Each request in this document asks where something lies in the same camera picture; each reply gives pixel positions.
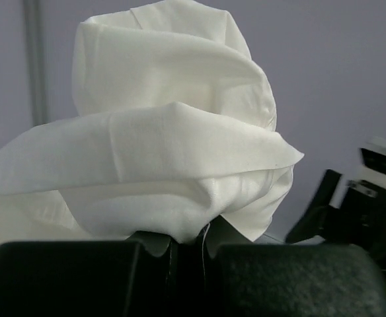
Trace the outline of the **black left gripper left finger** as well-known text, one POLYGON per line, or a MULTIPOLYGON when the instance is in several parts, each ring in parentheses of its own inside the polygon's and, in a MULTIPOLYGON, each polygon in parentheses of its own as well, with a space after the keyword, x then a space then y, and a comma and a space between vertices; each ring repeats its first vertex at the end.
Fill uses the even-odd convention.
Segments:
POLYGON ((0 316, 168 316, 177 245, 161 234, 127 241, 0 245, 0 316))

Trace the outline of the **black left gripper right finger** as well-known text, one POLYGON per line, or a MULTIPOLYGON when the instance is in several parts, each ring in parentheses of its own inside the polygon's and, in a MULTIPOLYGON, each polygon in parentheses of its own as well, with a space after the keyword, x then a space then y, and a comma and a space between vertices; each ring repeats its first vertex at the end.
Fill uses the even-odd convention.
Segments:
POLYGON ((386 316, 386 282, 356 246, 248 243, 202 231, 208 316, 386 316))

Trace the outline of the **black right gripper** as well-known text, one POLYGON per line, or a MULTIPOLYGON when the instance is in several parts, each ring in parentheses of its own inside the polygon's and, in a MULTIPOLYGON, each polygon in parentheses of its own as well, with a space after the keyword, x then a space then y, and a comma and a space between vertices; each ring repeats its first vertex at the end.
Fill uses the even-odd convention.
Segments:
POLYGON ((305 213, 285 242, 295 244, 320 236, 331 244, 355 244, 372 258, 386 257, 386 189, 363 180, 350 180, 340 207, 330 202, 342 175, 325 171, 305 213))

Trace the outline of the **white shirt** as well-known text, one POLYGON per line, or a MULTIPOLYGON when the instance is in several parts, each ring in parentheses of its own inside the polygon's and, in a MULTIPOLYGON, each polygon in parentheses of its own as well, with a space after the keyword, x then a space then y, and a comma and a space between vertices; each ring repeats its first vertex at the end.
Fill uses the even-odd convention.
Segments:
POLYGON ((82 22, 72 91, 76 118, 0 149, 0 243, 137 230, 188 242, 218 216, 253 241, 303 157, 276 131, 231 14, 195 1, 82 22))

